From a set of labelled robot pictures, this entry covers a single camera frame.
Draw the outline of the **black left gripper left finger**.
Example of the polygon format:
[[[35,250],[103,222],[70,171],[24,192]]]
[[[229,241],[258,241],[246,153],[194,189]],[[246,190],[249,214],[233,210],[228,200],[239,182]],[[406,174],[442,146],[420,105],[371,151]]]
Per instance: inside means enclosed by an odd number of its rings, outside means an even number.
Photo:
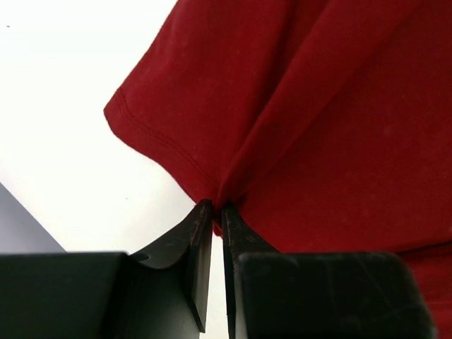
[[[2,338],[197,338],[206,330],[212,203],[134,254],[1,257]]]

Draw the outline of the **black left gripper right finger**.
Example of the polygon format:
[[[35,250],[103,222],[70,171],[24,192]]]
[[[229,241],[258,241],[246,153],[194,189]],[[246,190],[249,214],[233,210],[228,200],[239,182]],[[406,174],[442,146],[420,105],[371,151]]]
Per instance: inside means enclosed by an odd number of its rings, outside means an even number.
[[[415,279],[385,252],[276,250],[242,219],[221,212],[231,338],[436,338]]]

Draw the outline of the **dark red t shirt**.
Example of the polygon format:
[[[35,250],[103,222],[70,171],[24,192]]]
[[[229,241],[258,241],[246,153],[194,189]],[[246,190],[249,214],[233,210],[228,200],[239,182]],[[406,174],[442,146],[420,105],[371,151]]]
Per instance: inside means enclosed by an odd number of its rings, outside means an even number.
[[[281,251],[392,251],[451,337],[451,2],[178,1],[113,134]]]

